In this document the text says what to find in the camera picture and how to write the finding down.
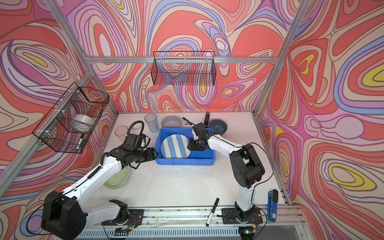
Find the blue plastic bin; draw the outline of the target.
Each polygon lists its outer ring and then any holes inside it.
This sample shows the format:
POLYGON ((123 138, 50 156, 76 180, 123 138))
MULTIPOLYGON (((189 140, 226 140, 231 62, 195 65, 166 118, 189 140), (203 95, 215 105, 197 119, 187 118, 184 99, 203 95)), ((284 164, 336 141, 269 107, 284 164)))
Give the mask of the blue plastic bin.
POLYGON ((216 154, 213 150, 206 149, 205 151, 191 151, 187 159, 166 159, 161 153, 161 144, 163 140, 174 134, 184 135, 189 139, 193 139, 192 128, 161 128, 159 136, 156 140, 155 150, 158 152, 156 162, 158 165, 186 165, 186 166, 212 166, 216 160, 216 154))

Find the grey ceramic bowl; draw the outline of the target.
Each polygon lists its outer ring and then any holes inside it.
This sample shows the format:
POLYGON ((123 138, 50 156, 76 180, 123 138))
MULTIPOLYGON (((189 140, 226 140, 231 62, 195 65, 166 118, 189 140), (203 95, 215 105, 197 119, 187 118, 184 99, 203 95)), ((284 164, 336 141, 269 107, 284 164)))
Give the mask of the grey ceramic bowl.
POLYGON ((182 121, 177 116, 168 116, 162 120, 161 126, 162 128, 180 128, 182 126, 182 121))

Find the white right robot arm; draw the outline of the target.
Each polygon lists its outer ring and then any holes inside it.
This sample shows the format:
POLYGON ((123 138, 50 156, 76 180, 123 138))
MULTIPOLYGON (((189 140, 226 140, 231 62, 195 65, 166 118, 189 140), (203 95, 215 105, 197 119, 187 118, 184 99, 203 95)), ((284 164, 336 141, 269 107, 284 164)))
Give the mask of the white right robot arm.
POLYGON ((234 178, 240 186, 235 207, 242 212, 253 208, 256 185, 266 172, 254 146, 232 143, 219 134, 209 132, 202 123, 193 125, 192 133, 193 138, 188 143, 190 151, 210 149, 229 158, 234 178))

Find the dark teal bowl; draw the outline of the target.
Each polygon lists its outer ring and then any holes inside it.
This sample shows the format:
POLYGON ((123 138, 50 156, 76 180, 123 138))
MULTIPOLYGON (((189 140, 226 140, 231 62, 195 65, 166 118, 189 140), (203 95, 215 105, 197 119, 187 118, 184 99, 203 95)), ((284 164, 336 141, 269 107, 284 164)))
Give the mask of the dark teal bowl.
POLYGON ((214 119, 209 122, 209 128, 213 129, 216 134, 223 135, 228 130, 228 125, 221 119, 214 119))

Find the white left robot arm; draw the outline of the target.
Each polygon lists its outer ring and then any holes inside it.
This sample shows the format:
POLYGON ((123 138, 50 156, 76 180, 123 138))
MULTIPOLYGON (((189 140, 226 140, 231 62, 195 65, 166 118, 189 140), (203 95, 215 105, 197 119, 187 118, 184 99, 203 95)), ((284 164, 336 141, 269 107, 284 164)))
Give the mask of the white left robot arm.
POLYGON ((111 177, 135 163, 150 162, 158 153, 144 135, 127 134, 125 141, 104 153, 100 163, 61 192, 52 191, 44 201, 41 228, 62 240, 74 240, 84 229, 113 222, 124 225, 130 217, 126 203, 112 199, 107 204, 86 208, 91 196, 111 177))

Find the light green bowl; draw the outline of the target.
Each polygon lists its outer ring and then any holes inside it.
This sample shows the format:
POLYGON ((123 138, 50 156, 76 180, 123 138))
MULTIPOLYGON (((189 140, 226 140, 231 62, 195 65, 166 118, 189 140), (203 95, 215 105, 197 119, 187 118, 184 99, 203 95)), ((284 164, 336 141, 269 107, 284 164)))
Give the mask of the light green bowl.
POLYGON ((104 187, 107 189, 117 189, 122 187, 130 177, 130 167, 125 167, 118 173, 114 174, 105 183, 104 187))

